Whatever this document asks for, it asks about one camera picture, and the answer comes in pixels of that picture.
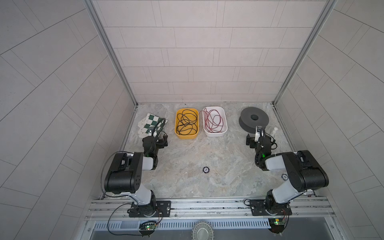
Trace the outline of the grey cable spool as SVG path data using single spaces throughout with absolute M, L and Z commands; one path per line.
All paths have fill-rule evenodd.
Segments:
M 255 134 L 257 127 L 265 128 L 269 121 L 267 113 L 256 107 L 243 109 L 239 117 L 240 127 L 249 134 Z

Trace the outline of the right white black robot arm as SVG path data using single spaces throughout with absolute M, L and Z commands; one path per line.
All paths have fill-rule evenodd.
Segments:
M 318 190 L 329 185 L 326 172 L 308 150 L 272 154 L 276 144 L 263 127 L 256 128 L 254 137 L 247 135 L 246 145 L 255 150 L 255 165 L 263 171 L 285 170 L 288 179 L 279 187 L 269 190 L 261 204 L 250 200 L 249 206 L 267 215 L 291 214 L 289 203 L 308 190 Z

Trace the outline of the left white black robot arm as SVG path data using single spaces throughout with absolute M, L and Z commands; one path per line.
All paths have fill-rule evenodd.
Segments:
M 158 165 L 158 151 L 168 146 L 168 136 L 143 138 L 144 152 L 118 151 L 111 155 L 112 163 L 101 176 L 104 194 L 112 193 L 114 198 L 129 197 L 133 203 L 127 210 L 131 218 L 169 217 L 170 201 L 158 201 L 155 193 L 141 184 L 143 171 L 153 171 Z

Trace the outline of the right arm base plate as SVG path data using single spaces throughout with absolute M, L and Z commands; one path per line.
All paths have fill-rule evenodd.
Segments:
M 292 210 L 289 204 L 278 204 L 274 200 L 250 200 L 250 208 L 253 216 L 290 216 Z

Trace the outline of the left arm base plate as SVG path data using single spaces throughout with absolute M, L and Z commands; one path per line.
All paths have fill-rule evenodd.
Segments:
M 151 201 L 147 205 L 135 205 L 127 210 L 130 218 L 169 217 L 171 201 Z

